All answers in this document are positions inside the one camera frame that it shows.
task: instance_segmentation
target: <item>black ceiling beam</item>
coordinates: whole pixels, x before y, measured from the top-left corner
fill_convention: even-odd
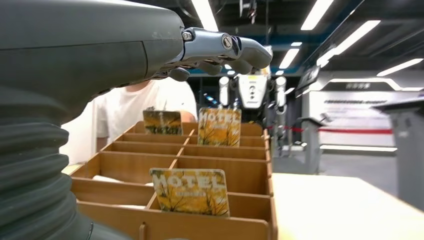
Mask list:
[[[392,49],[392,48],[394,48],[395,46],[397,46],[397,45],[399,45],[399,44],[401,44],[401,43],[403,43],[403,42],[405,42],[405,41],[407,41],[407,40],[409,40],[409,39],[411,39],[411,38],[415,37],[416,35],[418,35],[418,34],[420,34],[420,33],[422,33],[422,32],[424,32],[424,27],[422,27],[422,28],[420,28],[420,29],[418,29],[418,30],[416,30],[416,31],[414,31],[414,32],[412,32],[412,33],[410,33],[410,34],[406,35],[405,37],[403,37],[403,38],[401,38],[401,39],[397,40],[396,42],[394,42],[394,43],[392,43],[392,44],[390,44],[390,45],[388,45],[388,46],[386,46],[386,47],[384,47],[384,48],[382,48],[381,50],[374,52],[374,53],[371,55],[371,57],[375,57],[375,56],[377,56],[377,55],[379,55],[379,54],[381,54],[381,53],[383,53],[383,52],[385,52],[385,51],[387,51],[387,50],[389,50],[389,49]]]
[[[377,51],[378,49],[382,48],[383,46],[387,46],[391,42],[395,41],[396,39],[401,38],[402,36],[407,35],[410,33],[413,29],[415,29],[417,26],[416,24],[407,24],[407,25],[400,25],[400,26],[393,26],[392,31],[388,34],[380,37],[379,39],[376,39],[372,43],[372,41],[368,41],[371,44],[368,45],[364,50],[360,51],[360,55],[368,56],[372,54],[372,52]]]

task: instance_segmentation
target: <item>white table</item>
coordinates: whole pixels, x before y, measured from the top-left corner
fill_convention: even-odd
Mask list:
[[[424,240],[424,213],[354,177],[272,174],[278,240]]]

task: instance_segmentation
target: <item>white robot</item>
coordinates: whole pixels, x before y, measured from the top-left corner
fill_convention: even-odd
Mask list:
[[[287,79],[283,76],[271,80],[266,76],[239,74],[234,79],[227,76],[219,79],[220,107],[231,108],[232,105],[240,108],[244,122],[256,122],[263,128],[272,128],[270,135],[276,140],[280,153],[286,137],[286,83]],[[275,102],[270,102],[273,89]]]

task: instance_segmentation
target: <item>robotic arm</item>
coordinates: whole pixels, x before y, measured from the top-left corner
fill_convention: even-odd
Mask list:
[[[61,124],[112,88],[184,81],[188,69],[242,74],[271,55],[257,42],[184,29],[170,10],[121,0],[0,1],[0,239],[128,240],[77,211],[61,174]]]

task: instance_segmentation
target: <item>wooden compartment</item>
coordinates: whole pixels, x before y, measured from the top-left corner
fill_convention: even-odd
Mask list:
[[[189,135],[194,130],[193,135],[198,134],[198,124],[194,122],[182,123],[182,134]],[[145,125],[142,121],[138,122],[134,127],[130,128],[127,133],[144,134]],[[256,123],[242,123],[241,135],[244,137],[260,137],[262,135],[262,128]]]
[[[116,141],[125,142],[141,142],[141,143],[169,143],[169,144],[184,144],[187,136],[174,135],[151,135],[144,133],[125,133],[116,139]]]
[[[71,191],[79,201],[108,205],[147,206],[155,190],[141,184],[72,179]]]
[[[190,137],[190,141],[188,144],[197,145],[198,144],[198,136],[194,135]],[[240,138],[240,147],[260,147],[264,148],[265,143],[264,139],[259,136],[242,136]]]
[[[115,141],[103,151],[176,155],[181,146],[182,144],[176,143]]]
[[[168,168],[175,155],[103,151],[71,174],[92,179],[96,175],[129,183],[152,182],[150,168]]]
[[[186,145],[183,156],[265,160],[264,147]]]
[[[80,211],[135,240],[276,240],[267,132],[242,124],[240,147],[215,147],[197,145],[197,128],[184,123],[183,136],[145,134],[142,122],[128,129],[71,174]],[[161,211],[145,185],[150,168],[224,170],[230,217]],[[92,180],[96,175],[123,182]]]
[[[221,169],[225,172],[228,192],[263,194],[267,193],[267,164],[254,160],[234,160],[230,158],[195,158],[181,155],[178,169]]]

